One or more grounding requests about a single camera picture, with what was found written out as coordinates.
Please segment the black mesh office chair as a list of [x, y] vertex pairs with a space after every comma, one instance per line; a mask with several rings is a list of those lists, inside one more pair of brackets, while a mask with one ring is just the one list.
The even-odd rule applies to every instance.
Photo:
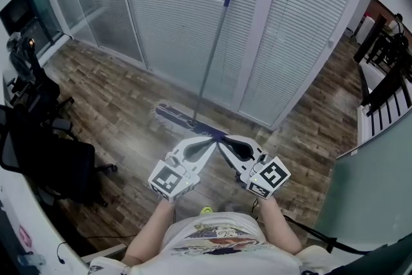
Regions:
[[95, 148], [61, 138], [42, 127], [23, 105], [0, 105], [0, 167], [30, 178], [58, 200], [93, 202], [107, 207], [98, 172], [116, 172], [115, 164], [95, 165]]

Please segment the black flat laptop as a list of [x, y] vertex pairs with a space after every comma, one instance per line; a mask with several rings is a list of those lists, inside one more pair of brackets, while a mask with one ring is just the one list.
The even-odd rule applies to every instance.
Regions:
[[0, 202], [0, 275], [21, 275], [17, 255], [21, 246]]

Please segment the person's left forearm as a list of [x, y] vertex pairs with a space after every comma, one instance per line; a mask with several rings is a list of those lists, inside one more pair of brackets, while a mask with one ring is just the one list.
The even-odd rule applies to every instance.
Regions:
[[162, 200], [148, 222], [126, 249], [122, 263], [129, 267], [145, 263], [160, 252], [162, 240], [173, 222], [174, 204]]

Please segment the white printed t-shirt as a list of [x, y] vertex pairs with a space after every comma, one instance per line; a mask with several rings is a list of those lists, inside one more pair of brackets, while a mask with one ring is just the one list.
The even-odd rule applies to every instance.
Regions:
[[342, 263], [313, 245], [297, 255], [267, 242], [258, 223], [243, 213], [187, 218], [168, 228], [161, 251], [133, 267], [95, 258], [88, 275], [325, 275]]

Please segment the black computer monitor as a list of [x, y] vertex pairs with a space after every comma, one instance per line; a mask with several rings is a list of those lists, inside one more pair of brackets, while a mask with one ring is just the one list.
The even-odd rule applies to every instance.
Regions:
[[328, 275], [412, 275], [412, 233], [385, 245]]

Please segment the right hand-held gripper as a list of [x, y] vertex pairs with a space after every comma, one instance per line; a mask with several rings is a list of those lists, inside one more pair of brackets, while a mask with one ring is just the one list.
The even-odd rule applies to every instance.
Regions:
[[269, 199], [291, 176], [279, 157], [263, 152], [251, 138], [240, 135], [225, 135], [218, 148], [228, 165], [239, 174], [239, 181], [249, 192]]

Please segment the pink sticker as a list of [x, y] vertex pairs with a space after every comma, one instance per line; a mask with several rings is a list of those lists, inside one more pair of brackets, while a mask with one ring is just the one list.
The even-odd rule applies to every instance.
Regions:
[[18, 233], [23, 245], [28, 249], [32, 249], [32, 238], [22, 225], [19, 226]]

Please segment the grey-green partition panel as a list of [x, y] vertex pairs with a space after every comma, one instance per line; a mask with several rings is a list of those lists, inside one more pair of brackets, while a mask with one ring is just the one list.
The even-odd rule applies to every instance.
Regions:
[[336, 160], [314, 227], [360, 248], [412, 233], [410, 118]]

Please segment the blue mop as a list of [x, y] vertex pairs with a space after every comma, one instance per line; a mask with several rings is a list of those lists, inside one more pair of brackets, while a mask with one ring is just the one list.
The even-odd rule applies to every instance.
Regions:
[[214, 128], [213, 126], [200, 122], [197, 119], [197, 116], [198, 116], [198, 111], [200, 109], [200, 104], [203, 100], [203, 94], [205, 91], [207, 79], [209, 77], [209, 72], [211, 69], [212, 61], [213, 61], [213, 58], [216, 52], [218, 40], [220, 38], [221, 29], [223, 27], [223, 23], [224, 23], [226, 14], [227, 14], [229, 4], [230, 4], [230, 0], [224, 0], [223, 8], [222, 8], [220, 18], [218, 21], [218, 26], [217, 26], [215, 37], [213, 40], [211, 52], [209, 54], [205, 72], [203, 74], [203, 80], [201, 82], [200, 91], [197, 95], [196, 106], [193, 111], [193, 115], [190, 117], [184, 114], [182, 111], [177, 110], [176, 108], [173, 108], [172, 106], [168, 106], [166, 104], [160, 104], [155, 108], [155, 111], [159, 111], [160, 115], [162, 115], [165, 120], [168, 120], [172, 124], [177, 124], [178, 126], [182, 127], [183, 129], [187, 129], [190, 132], [193, 132], [199, 135], [208, 136], [208, 137], [221, 138], [222, 136], [226, 134], [226, 132], [223, 132], [222, 130], [219, 130], [217, 128]]

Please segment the black headrest office chair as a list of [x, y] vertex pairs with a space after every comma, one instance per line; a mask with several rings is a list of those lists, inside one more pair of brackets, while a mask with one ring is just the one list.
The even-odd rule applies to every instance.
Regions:
[[16, 79], [12, 79], [6, 85], [12, 87], [12, 98], [9, 101], [11, 106], [21, 104], [25, 106], [33, 119], [46, 131], [54, 133], [56, 130], [62, 131], [77, 140], [72, 132], [73, 124], [62, 118], [60, 111], [68, 103], [74, 103], [74, 99], [59, 102], [61, 93], [59, 85], [51, 80], [40, 66], [35, 54], [35, 42], [31, 38], [23, 38], [23, 49], [30, 61], [30, 67], [34, 75], [34, 80], [25, 82], [17, 74]]

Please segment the white venetian blinds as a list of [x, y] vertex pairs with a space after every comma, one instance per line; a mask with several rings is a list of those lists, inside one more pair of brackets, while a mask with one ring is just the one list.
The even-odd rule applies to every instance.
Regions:
[[352, 0], [77, 0], [88, 41], [268, 128], [330, 56]]

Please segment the dark window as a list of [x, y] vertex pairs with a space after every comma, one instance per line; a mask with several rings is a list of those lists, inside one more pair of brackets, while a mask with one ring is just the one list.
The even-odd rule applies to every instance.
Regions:
[[33, 39], [37, 57], [63, 36], [49, 0], [11, 0], [0, 10], [0, 20], [8, 34], [19, 32], [23, 38]]

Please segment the grey jacket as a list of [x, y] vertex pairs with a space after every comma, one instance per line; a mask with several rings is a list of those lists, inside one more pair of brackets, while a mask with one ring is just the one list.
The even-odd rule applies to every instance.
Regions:
[[13, 32], [6, 44], [9, 52], [10, 62], [16, 70], [19, 78], [25, 82], [34, 80], [34, 75], [30, 67], [30, 61], [23, 49], [23, 38], [19, 32]]

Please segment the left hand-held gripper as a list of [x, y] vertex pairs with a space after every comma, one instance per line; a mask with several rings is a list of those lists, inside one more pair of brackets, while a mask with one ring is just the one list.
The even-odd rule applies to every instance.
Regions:
[[149, 187], [168, 202], [175, 202], [200, 182], [200, 171], [217, 147], [212, 137], [182, 140], [174, 152], [159, 160], [149, 176]]

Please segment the person's right forearm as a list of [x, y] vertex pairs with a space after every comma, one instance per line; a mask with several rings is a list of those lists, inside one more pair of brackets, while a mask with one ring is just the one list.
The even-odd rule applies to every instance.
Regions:
[[287, 224], [276, 199], [257, 198], [260, 215], [265, 226], [267, 241], [272, 245], [293, 255], [302, 251], [303, 247], [295, 232]]

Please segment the white desk foot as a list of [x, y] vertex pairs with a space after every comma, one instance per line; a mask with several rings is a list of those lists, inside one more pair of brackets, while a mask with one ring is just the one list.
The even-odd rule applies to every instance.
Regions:
[[81, 257], [81, 260], [84, 263], [90, 263], [92, 260], [98, 257], [112, 258], [112, 257], [122, 257], [127, 249], [127, 245], [120, 243], [116, 246], [110, 247], [108, 249], [98, 251], [93, 254]]

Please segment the clear water bottle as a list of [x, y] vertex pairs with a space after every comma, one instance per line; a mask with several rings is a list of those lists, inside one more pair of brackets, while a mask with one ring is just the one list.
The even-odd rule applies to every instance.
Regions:
[[18, 255], [17, 260], [24, 267], [42, 267], [46, 264], [41, 254], [34, 254], [32, 251]]

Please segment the long white desk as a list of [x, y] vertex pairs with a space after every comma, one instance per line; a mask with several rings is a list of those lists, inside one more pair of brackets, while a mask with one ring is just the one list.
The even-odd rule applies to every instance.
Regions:
[[[0, 78], [0, 105], [6, 106], [4, 87]], [[70, 247], [43, 211], [34, 190], [34, 182], [19, 173], [0, 167], [0, 202], [24, 253], [41, 254], [46, 264], [37, 267], [41, 275], [86, 275], [88, 265]], [[22, 225], [32, 238], [32, 249], [19, 238]]]

